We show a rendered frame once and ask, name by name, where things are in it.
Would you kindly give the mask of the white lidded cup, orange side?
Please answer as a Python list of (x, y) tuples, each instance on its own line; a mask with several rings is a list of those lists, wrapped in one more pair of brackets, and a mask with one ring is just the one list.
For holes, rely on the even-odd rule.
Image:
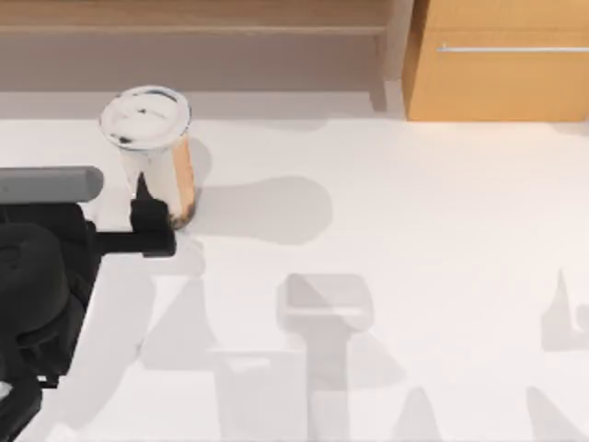
[(119, 93), (98, 119), (104, 138), (120, 153), (133, 195), (143, 181), (148, 194), (167, 204), (170, 224), (193, 219), (197, 190), (190, 150), (191, 105), (177, 90), (146, 85)]

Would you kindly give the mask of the wooden drawer front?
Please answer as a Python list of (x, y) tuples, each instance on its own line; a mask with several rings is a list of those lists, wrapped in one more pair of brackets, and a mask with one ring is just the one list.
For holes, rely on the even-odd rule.
[(448, 53), (475, 47), (589, 47), (589, 31), (412, 34), (402, 74), (406, 116), (422, 122), (580, 122), (589, 117), (589, 53)]

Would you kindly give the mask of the open wooden shelf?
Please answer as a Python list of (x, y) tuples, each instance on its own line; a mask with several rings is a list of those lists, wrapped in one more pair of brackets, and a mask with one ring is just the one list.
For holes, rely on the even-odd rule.
[(362, 92), (384, 108), (413, 0), (0, 0), (0, 92)]

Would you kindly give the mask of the pale grey rounded box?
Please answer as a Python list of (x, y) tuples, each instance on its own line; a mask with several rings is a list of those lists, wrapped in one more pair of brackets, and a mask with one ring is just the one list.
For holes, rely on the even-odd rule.
[(87, 203), (103, 186), (94, 166), (0, 168), (0, 204)]

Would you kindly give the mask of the wooden cupboard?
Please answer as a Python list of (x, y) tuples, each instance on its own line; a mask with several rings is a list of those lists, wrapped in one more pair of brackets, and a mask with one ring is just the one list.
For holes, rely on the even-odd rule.
[(430, 30), (589, 31), (589, 0), (415, 0), (409, 38)]

